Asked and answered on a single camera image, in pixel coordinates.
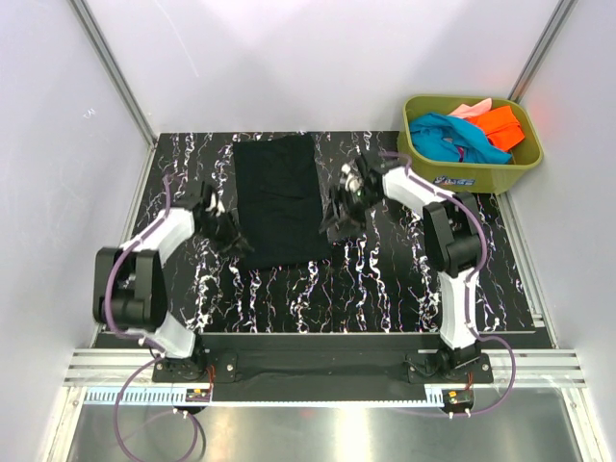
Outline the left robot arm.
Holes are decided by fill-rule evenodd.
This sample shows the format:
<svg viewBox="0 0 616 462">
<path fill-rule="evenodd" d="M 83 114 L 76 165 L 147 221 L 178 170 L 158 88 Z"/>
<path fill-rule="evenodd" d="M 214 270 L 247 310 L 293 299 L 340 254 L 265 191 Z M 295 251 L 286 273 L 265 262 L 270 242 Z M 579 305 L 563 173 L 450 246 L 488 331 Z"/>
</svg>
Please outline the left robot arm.
<svg viewBox="0 0 616 462">
<path fill-rule="evenodd" d="M 220 254 L 244 256 L 252 248 L 211 185 L 198 182 L 175 201 L 168 180 L 164 185 L 159 215 L 131 240 L 96 253 L 92 316 L 117 337 L 159 351 L 183 378 L 196 381 L 208 368 L 206 347 L 169 311 L 165 264 L 195 236 Z"/>
</svg>

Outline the black t-shirt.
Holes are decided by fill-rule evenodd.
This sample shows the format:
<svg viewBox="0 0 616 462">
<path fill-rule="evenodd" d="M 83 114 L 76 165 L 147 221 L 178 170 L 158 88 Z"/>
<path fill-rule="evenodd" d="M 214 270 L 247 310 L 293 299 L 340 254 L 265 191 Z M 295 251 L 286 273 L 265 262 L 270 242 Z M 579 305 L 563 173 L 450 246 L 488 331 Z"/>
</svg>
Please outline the black t-shirt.
<svg viewBox="0 0 616 462">
<path fill-rule="evenodd" d="M 321 188 L 309 134 L 233 143 L 237 210 L 253 251 L 245 270 L 295 266 L 330 257 L 320 231 Z"/>
</svg>

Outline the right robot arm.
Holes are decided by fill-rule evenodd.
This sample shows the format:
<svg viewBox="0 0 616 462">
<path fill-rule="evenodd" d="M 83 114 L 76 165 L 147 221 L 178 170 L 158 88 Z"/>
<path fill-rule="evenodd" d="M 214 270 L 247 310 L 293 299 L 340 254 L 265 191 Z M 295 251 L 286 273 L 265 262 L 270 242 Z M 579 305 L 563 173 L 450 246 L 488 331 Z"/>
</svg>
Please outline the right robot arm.
<svg viewBox="0 0 616 462">
<path fill-rule="evenodd" d="M 445 380 L 458 381 L 481 354 L 474 306 L 487 243 L 476 199 L 468 192 L 453 193 L 433 185 L 411 167 L 392 162 L 371 167 L 362 157 L 356 158 L 355 164 L 344 164 L 338 181 L 329 187 L 320 231 L 347 225 L 363 229 L 367 211 L 384 199 L 422 218 L 424 252 L 440 281 L 442 324 L 441 346 L 416 371 L 425 378 L 439 374 Z"/>
</svg>

